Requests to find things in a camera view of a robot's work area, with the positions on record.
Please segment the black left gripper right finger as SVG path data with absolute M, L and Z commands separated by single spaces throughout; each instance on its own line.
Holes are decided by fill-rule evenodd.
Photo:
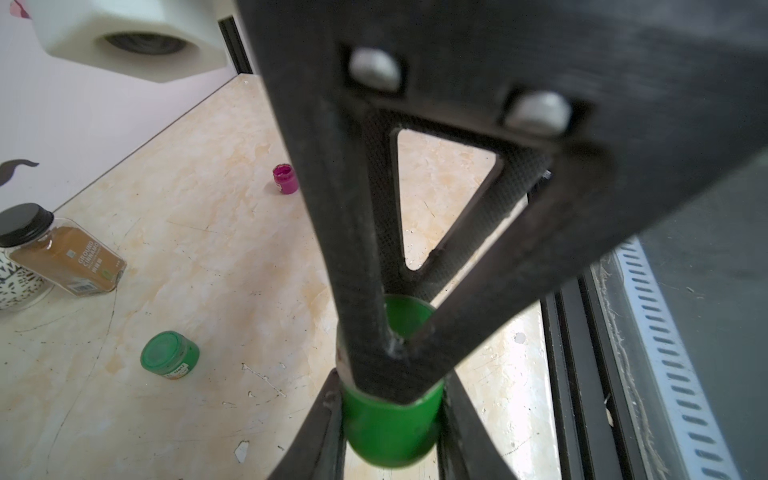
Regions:
M 455 372 L 444 381 L 437 467 L 440 479 L 517 479 L 494 446 Z

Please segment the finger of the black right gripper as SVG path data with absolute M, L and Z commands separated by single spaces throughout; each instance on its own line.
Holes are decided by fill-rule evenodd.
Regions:
M 358 388 L 409 404 L 767 146 L 763 1 L 241 1 Z M 549 156 L 392 344 L 362 141 L 390 110 Z
M 425 263 L 406 266 L 402 232 L 396 135 L 403 129 L 488 150 L 490 173 Z M 532 148 L 390 110 L 362 117 L 362 141 L 384 292 L 431 300 L 479 249 L 549 168 L 549 156 Z

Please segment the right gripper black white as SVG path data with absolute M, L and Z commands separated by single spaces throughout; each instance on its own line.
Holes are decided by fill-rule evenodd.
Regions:
M 156 83 L 225 67 L 219 22 L 233 1 L 27 1 L 36 37 L 49 55 Z

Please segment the green paint jar with label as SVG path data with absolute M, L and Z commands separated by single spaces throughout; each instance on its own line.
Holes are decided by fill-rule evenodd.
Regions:
M 141 366 L 158 376 L 177 380 L 190 373 L 200 358 L 199 347 L 176 331 L 152 337 L 140 354 Z

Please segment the magenta paint jar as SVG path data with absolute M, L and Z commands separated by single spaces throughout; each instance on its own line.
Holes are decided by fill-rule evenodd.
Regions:
M 273 170 L 273 180 L 281 194 L 290 195 L 299 189 L 298 178 L 290 164 L 278 164 Z

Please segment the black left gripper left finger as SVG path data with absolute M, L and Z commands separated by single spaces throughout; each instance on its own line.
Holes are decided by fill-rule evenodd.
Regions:
M 268 479 L 343 479 L 346 448 L 341 381 L 332 369 Z

